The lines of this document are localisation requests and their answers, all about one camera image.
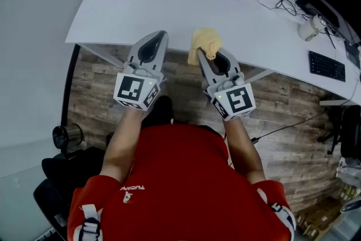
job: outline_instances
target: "forearm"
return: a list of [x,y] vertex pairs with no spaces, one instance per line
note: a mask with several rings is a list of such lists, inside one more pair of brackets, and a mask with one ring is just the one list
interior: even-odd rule
[[137,147],[143,112],[126,109],[105,152],[101,175],[123,182],[129,174]]
[[251,183],[265,180],[261,158],[240,118],[224,122],[224,128],[235,170]]

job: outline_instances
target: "person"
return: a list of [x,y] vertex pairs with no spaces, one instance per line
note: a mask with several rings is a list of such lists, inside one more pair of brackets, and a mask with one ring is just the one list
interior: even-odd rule
[[240,118],[224,122],[233,169],[223,138],[172,124],[171,107],[159,97],[143,121],[142,111],[125,110],[102,171],[74,192],[68,239],[93,204],[103,240],[291,240],[275,213],[292,215],[284,187],[266,180]]

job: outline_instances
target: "red t-shirt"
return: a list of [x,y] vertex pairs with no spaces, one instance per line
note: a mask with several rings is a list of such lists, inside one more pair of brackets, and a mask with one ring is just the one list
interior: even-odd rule
[[124,184],[95,176],[76,189],[68,239],[85,218],[81,206],[103,208],[107,240],[277,240],[290,239],[286,226],[260,197],[287,206],[283,185],[251,185],[227,164],[222,139],[191,125],[142,130],[134,165]]

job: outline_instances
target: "white marker cube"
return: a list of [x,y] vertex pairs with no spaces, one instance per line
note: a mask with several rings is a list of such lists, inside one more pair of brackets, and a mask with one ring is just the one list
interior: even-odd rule
[[215,92],[210,102],[225,121],[246,115],[256,108],[250,84]]
[[113,98],[125,107],[146,111],[159,92],[155,78],[118,73]]

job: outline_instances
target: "yellow towel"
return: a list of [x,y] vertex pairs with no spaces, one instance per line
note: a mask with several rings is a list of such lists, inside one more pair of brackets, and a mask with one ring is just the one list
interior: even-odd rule
[[215,54],[222,47],[221,36],[214,28],[203,27],[196,30],[192,36],[192,45],[188,54],[188,64],[198,65],[197,49],[205,51],[209,60],[215,59]]

